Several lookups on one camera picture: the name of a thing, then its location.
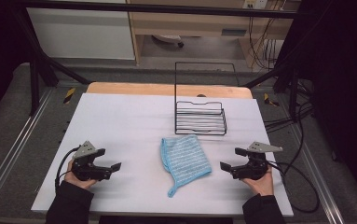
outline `floor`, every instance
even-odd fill
[[[132,62],[100,61],[88,62],[86,66],[83,66],[85,63],[80,60],[65,61],[65,64],[71,66],[83,77],[97,81],[119,82],[173,83],[176,62],[233,63],[240,84],[267,72],[267,69],[250,69],[246,66],[237,40],[193,36],[183,37],[183,40],[185,46],[180,49],[173,44],[163,43],[148,36],[145,39],[143,58],[139,65]],[[232,66],[210,67],[206,65],[183,68],[185,69],[213,72],[207,74],[206,78],[196,74],[185,77],[183,81],[187,83],[229,86],[238,84],[237,79],[231,74]],[[225,76],[218,76],[215,71],[227,73]],[[69,120],[76,109],[80,95],[87,88],[58,73],[61,83],[57,88],[44,89],[49,92],[50,100],[45,105],[39,121],[30,130],[31,134],[26,141],[22,142],[20,154],[14,155],[11,153],[12,146],[20,144],[15,141],[29,118],[31,94],[28,74],[28,67],[25,65],[15,71],[15,78],[0,103],[0,165],[7,164],[6,155],[16,158],[12,162],[13,166],[7,170],[9,175],[3,176],[5,179],[0,181],[2,182],[0,183],[0,223],[43,222],[44,215],[36,214],[30,208],[36,196],[37,187],[42,184],[45,173],[59,147],[59,141],[64,137],[64,130],[69,126]],[[275,79],[271,78],[252,89],[264,121],[286,118],[286,108],[283,105],[286,103],[287,94],[275,94],[271,89],[274,81]],[[303,80],[303,85],[310,87],[311,84]],[[71,87],[76,87],[76,92],[69,104],[63,104],[62,101]],[[265,104],[265,93],[268,94],[271,103]],[[304,104],[307,100],[308,97],[305,95],[300,95],[298,98],[300,104]],[[329,211],[325,209],[327,207],[324,204],[311,214],[294,210],[295,216],[287,217],[286,221],[288,223],[357,223],[357,184],[350,176],[350,171],[343,163],[332,160],[332,151],[323,138],[316,118],[307,116],[303,119],[303,126],[305,146],[320,169],[333,202],[338,208],[337,211],[344,221],[331,221],[328,218]],[[286,148],[283,153],[275,154],[277,161],[290,161],[298,149],[298,125],[294,124],[277,130],[279,127],[268,129],[270,143]],[[295,166],[312,178],[306,163],[306,155],[308,154],[302,154],[295,162]],[[312,208],[316,203],[315,195],[306,181],[295,172],[290,173],[286,179],[286,189],[291,203],[304,209]],[[97,215],[91,216],[92,221],[96,221],[97,218]],[[235,223],[243,223],[243,221],[236,219]]]

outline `wall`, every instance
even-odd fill
[[[41,47],[50,57],[134,60],[127,12],[43,8],[28,8],[28,12]]]

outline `blue cloth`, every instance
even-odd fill
[[[208,175],[212,171],[199,140],[194,134],[163,138],[160,148],[164,168],[172,174],[174,179],[174,186],[168,192],[170,198],[179,187]]]

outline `white tabletop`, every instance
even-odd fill
[[[178,97],[195,103],[219,101],[227,118],[225,136],[199,135],[199,141],[212,166],[212,173],[180,187],[172,198],[173,185],[160,157],[163,137],[174,134],[173,96],[119,95],[85,93],[32,210],[46,213],[55,196],[54,178],[63,156],[89,140],[105,155],[95,165],[111,166],[122,162],[110,180],[91,187],[95,194],[91,212],[126,216],[242,216],[242,205],[253,196],[249,187],[220,169],[220,161],[233,166],[246,164],[235,147],[247,148],[253,141],[269,144],[256,100]],[[267,159],[275,161],[272,153]],[[292,216],[278,172],[273,172],[275,196],[284,216]]]

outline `wire rack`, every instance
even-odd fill
[[[175,63],[175,133],[225,135],[227,133],[227,121],[222,103],[177,101],[177,64],[179,63]]]

